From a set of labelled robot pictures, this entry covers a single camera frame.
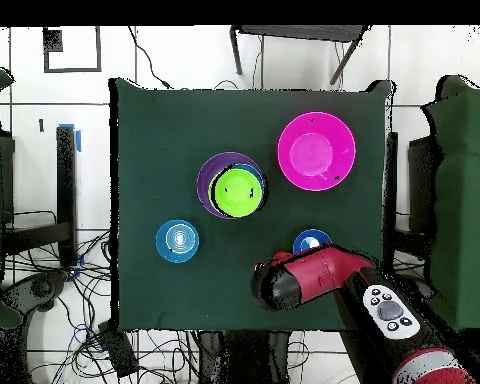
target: blue bowl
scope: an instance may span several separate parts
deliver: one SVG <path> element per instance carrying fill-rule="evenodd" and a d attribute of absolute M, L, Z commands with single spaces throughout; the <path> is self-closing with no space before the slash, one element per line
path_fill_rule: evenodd
<path fill-rule="evenodd" d="M 166 261 L 181 264 L 197 252 L 199 235 L 189 222 L 173 219 L 158 229 L 155 246 L 160 256 Z"/>
<path fill-rule="evenodd" d="M 331 238 L 320 230 L 310 229 L 300 233 L 293 242 L 293 254 L 302 252 L 312 247 L 318 247 L 322 244 L 331 243 Z"/>

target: tiled floor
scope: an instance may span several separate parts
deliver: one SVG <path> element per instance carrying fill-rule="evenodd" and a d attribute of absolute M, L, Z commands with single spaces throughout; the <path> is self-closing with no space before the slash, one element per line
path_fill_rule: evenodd
<path fill-rule="evenodd" d="M 239 48 L 244 73 L 235 72 L 231 52 L 229 27 L 133 27 L 138 43 L 153 61 L 154 72 L 179 88 L 213 88 L 221 80 L 231 80 L 240 89 L 260 88 L 260 66 L 253 78 L 260 41 L 256 36 L 239 35 Z M 64 52 L 50 53 L 51 66 L 89 66 L 93 52 L 89 48 L 93 30 L 89 27 L 62 28 Z M 55 210 L 55 128 L 58 124 L 73 123 L 81 130 L 82 151 L 77 153 L 78 238 L 90 240 L 109 227 L 109 92 L 107 79 L 128 78 L 145 88 L 164 87 L 155 80 L 149 63 L 136 50 L 128 27 L 101 27 L 101 73 L 46 74 L 43 72 L 41 28 L 0 28 L 0 66 L 11 70 L 15 82 L 0 93 L 0 122 L 12 131 L 16 139 L 15 208 L 16 211 Z M 330 90 L 329 85 L 338 59 L 334 43 L 265 39 L 264 88 L 307 88 Z M 427 121 L 419 105 L 433 100 L 440 77 L 446 74 L 465 75 L 480 85 L 480 27 L 475 26 L 374 26 L 354 52 L 343 75 L 343 89 L 365 90 L 377 79 L 390 78 L 397 84 L 393 108 L 393 130 L 399 133 L 398 204 L 401 214 L 408 213 L 406 147 L 412 139 L 429 134 Z M 224 83 L 221 88 L 232 89 Z M 43 120 L 44 132 L 39 120 Z M 17 225 L 48 223 L 50 215 L 27 215 L 18 218 Z M 397 225 L 405 228 L 407 217 L 398 215 Z M 46 258 L 43 251 L 34 257 Z M 86 258 L 89 263 L 106 266 L 99 247 Z M 8 271 L 4 284 L 11 284 L 26 275 L 18 269 Z M 85 283 L 89 277 L 82 276 Z M 93 296 L 96 320 L 110 316 L 107 281 L 99 282 Z M 75 325 L 84 322 L 82 298 L 74 284 L 67 283 L 61 299 L 68 305 Z M 78 346 L 73 329 L 61 301 L 48 313 L 36 313 L 28 338 L 29 365 L 37 384 L 50 384 L 66 358 L 67 351 Z M 141 364 L 149 368 L 173 367 L 173 345 L 160 350 L 155 344 L 175 339 L 174 332 L 150 331 L 131 335 L 138 349 Z M 339 334 L 306 332 L 305 338 L 296 332 L 292 341 L 304 340 L 309 357 L 303 367 L 294 367 L 306 359 L 299 353 L 301 346 L 290 346 L 289 365 L 292 384 L 359 384 L 345 353 Z M 96 365 L 82 359 L 81 366 L 88 374 L 96 374 Z M 174 366 L 182 364 L 175 355 Z M 110 367 L 106 360 L 100 362 Z M 176 373 L 181 384 L 188 381 L 188 367 Z M 117 381 L 115 374 L 105 377 L 108 384 L 156 384 L 161 378 L 143 372 Z M 59 384 L 105 384 L 100 378 L 77 378 L 67 367 Z"/>

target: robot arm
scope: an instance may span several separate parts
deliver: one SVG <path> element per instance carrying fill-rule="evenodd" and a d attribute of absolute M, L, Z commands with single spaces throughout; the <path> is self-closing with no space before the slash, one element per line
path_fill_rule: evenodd
<path fill-rule="evenodd" d="M 438 331 L 363 256 L 332 244 L 298 255 L 279 252 L 255 267 L 251 288 L 262 306 L 274 311 L 336 291 L 363 346 L 370 346 L 388 371 L 381 384 L 475 384 Z"/>

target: green bowl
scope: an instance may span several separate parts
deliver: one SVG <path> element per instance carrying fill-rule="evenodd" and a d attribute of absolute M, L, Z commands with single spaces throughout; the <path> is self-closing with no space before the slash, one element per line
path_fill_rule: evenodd
<path fill-rule="evenodd" d="M 233 168 L 220 172 L 212 179 L 208 197 L 220 213 L 242 218 L 258 209 L 263 200 L 263 187 L 251 172 Z"/>

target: pink bowl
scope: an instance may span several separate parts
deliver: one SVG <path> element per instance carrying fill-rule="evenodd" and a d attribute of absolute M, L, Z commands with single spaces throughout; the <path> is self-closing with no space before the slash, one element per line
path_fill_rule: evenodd
<path fill-rule="evenodd" d="M 285 177 L 303 190 L 321 191 L 341 183 L 356 157 L 356 144 L 342 120 L 324 112 L 298 116 L 284 129 L 277 145 Z"/>

